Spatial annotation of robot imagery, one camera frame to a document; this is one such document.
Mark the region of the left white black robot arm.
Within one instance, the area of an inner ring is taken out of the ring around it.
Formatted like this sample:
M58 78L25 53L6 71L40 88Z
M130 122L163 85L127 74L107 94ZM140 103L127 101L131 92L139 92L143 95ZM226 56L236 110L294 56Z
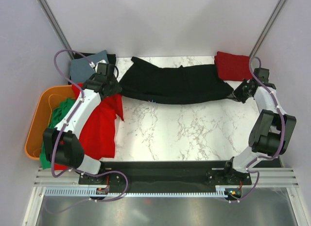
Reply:
M121 87L113 73L94 73L82 86L70 82L79 90L79 95L64 118L43 132L46 159L51 162L53 177L72 169L88 174L92 181L101 184L107 173L101 169L99 160L85 153L79 137L93 111L104 99L120 93Z

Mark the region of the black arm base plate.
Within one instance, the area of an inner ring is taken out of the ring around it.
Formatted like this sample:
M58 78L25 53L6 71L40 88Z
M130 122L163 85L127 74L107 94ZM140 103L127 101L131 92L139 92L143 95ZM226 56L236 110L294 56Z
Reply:
M250 186L249 174L226 174L227 161L111 161L103 162L101 177L83 175L80 185L104 185L117 192L212 191L216 186Z

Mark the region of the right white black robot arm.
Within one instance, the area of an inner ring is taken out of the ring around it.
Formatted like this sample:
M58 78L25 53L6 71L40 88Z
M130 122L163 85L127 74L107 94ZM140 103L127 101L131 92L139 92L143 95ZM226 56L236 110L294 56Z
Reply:
M284 154L296 125L296 117L288 115L282 108L273 85L266 86L254 79L243 80L232 95L242 103L253 97L259 117L250 132L248 146L225 164L222 176L228 184L234 184L240 174L250 172L261 161Z

